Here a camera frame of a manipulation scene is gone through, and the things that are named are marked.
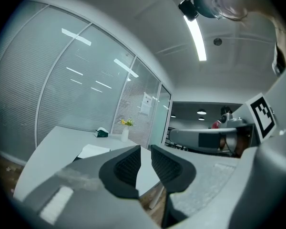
white vase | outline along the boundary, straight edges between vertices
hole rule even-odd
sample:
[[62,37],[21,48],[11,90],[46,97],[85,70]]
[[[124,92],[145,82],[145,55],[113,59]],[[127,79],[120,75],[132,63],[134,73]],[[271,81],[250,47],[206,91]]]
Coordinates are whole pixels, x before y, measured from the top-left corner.
[[127,142],[127,140],[128,140],[128,134],[129,134],[129,126],[126,125],[126,126],[124,127],[124,130],[123,130],[122,135],[121,135],[121,141],[122,141],[122,142]]

notice paper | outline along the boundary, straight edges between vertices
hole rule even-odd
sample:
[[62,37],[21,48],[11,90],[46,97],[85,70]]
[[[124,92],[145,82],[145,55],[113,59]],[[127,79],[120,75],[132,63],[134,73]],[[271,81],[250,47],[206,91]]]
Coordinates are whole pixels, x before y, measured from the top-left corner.
[[149,115],[149,112],[152,107],[152,97],[146,93],[144,93],[143,101],[140,108],[140,113]]
[[96,155],[101,155],[109,151],[110,151],[109,148],[88,144],[82,149],[81,153],[78,155],[78,158],[88,158]]

window blind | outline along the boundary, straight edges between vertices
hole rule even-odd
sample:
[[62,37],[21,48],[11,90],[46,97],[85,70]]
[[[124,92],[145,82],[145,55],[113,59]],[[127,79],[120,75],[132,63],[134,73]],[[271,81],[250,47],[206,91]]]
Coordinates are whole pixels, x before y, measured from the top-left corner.
[[29,159],[35,150],[36,107],[46,76],[72,39],[68,32],[78,33],[86,25],[77,17],[47,7],[10,43],[0,61],[1,151]]
[[134,55],[94,26],[66,49],[46,84],[37,122],[38,144],[56,126],[111,130]]
[[21,27],[45,6],[42,3],[26,2],[11,15],[0,34],[0,60]]
[[[158,101],[160,81],[147,67],[136,59],[133,73],[129,74],[120,104],[118,106],[112,133],[121,134],[124,126],[121,120],[133,119],[134,126],[129,128],[129,139],[147,148],[149,134],[153,124],[155,106]],[[148,114],[141,111],[144,93],[152,98]]]

person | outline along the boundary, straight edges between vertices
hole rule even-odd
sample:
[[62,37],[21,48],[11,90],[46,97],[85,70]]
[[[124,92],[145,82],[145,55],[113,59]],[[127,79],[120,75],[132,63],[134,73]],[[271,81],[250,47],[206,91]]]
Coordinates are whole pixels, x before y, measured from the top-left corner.
[[[223,116],[226,113],[230,113],[232,114],[233,111],[231,110],[231,108],[229,106],[223,106],[220,110],[220,116]],[[212,124],[211,129],[218,129],[220,127],[221,121],[217,120]]]
[[[205,17],[245,22],[249,13],[255,12],[269,19],[276,31],[276,45],[272,69],[279,77],[286,69],[286,23],[270,0],[194,0],[197,11]],[[237,135],[235,154],[241,157],[248,148],[249,137]],[[220,149],[225,139],[220,140]]]

white table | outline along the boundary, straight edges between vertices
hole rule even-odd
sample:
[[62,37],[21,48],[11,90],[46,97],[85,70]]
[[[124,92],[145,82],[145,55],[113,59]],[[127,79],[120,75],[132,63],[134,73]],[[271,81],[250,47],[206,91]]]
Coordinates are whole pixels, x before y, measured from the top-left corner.
[[[109,134],[106,138],[97,138],[92,132],[56,126],[28,160],[17,182],[14,198],[23,201],[41,183],[70,164],[87,144],[111,150],[137,145],[131,140],[122,142],[120,138],[121,136],[117,134]],[[160,180],[152,167],[151,152],[141,147],[141,168],[136,182],[139,196],[148,192],[159,182]]]

